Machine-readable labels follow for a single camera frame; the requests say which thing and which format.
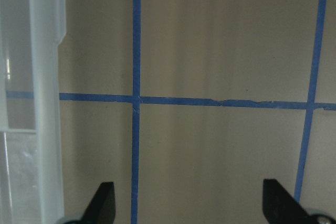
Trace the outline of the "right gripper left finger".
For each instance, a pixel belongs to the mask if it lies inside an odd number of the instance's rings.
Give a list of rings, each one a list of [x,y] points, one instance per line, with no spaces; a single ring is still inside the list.
[[[79,223],[113,224],[116,218],[115,203],[114,183],[101,183]]]

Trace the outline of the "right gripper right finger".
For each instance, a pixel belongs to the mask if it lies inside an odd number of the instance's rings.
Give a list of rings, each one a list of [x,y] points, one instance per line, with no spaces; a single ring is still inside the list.
[[[268,223],[317,223],[276,179],[264,179],[262,186],[263,214]]]

